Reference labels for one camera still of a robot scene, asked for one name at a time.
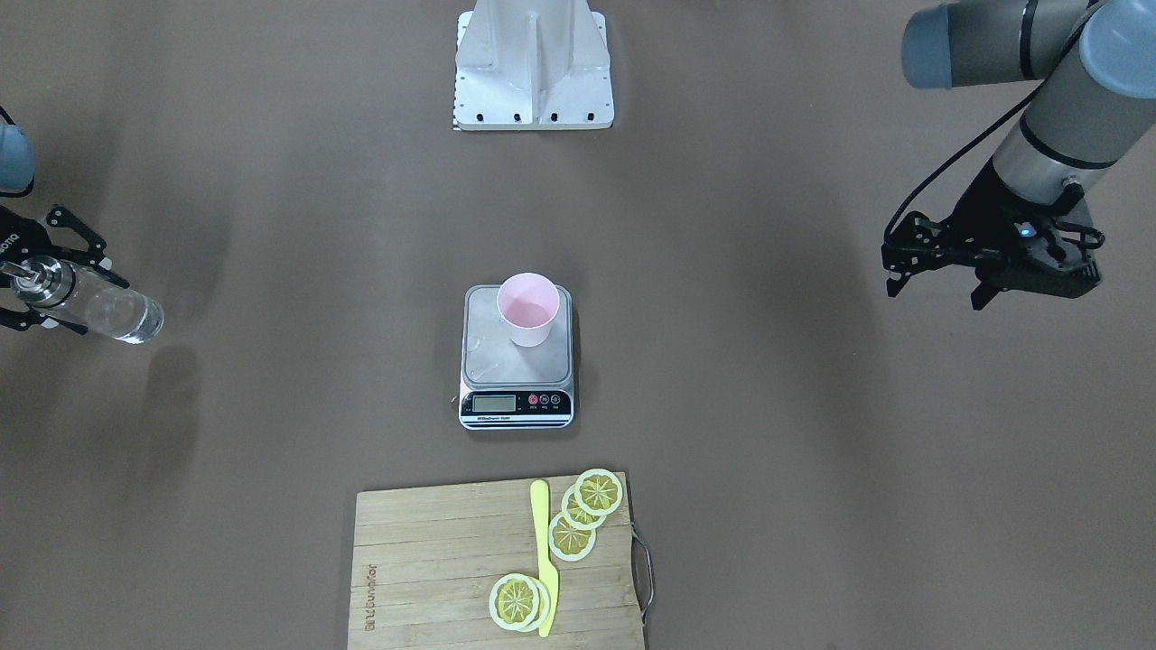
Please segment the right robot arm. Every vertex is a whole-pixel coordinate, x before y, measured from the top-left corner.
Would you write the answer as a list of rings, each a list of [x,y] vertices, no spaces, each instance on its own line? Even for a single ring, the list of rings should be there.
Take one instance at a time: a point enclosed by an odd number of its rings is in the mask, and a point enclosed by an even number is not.
[[[3,198],[25,197],[34,190],[32,145],[29,143],[24,132],[7,111],[1,111],[1,115],[3,115],[3,127],[1,127],[1,190],[3,190]],[[74,231],[86,242],[87,250],[55,246],[49,228],[65,228]],[[95,269],[112,285],[127,287],[128,283],[124,276],[116,275],[110,269],[110,259],[108,259],[105,250],[108,250],[108,242],[62,205],[55,205],[49,210],[46,226],[42,226],[37,219],[21,217],[15,210],[1,207],[3,264],[20,265],[25,263],[25,259],[32,258],[34,254],[49,254],[61,261],[69,260],[69,263]],[[84,325],[62,322],[59,318],[47,316],[47,313],[38,313],[30,306],[24,306],[22,311],[3,308],[1,322],[3,322],[5,328],[12,330],[28,330],[32,328],[34,325],[53,328],[55,325],[61,325],[62,328],[73,330],[79,337],[84,337],[88,333]]]

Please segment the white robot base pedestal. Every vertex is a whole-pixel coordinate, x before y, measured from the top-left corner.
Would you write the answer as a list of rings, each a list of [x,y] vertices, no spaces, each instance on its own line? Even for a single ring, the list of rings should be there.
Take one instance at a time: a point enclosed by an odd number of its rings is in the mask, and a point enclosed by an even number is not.
[[[458,16],[455,37],[455,130],[614,124],[607,20],[586,1],[477,1]]]

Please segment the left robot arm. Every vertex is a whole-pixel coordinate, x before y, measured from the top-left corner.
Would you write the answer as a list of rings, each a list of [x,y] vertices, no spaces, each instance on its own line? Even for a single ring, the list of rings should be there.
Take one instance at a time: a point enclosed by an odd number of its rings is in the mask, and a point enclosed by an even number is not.
[[[948,217],[901,202],[881,242],[888,295],[949,266],[975,269],[975,310],[1005,291],[1094,291],[1105,237],[1085,194],[1153,130],[1153,34],[1151,1],[951,1],[913,14],[901,36],[913,88],[1035,89],[1001,116],[1011,128]]]

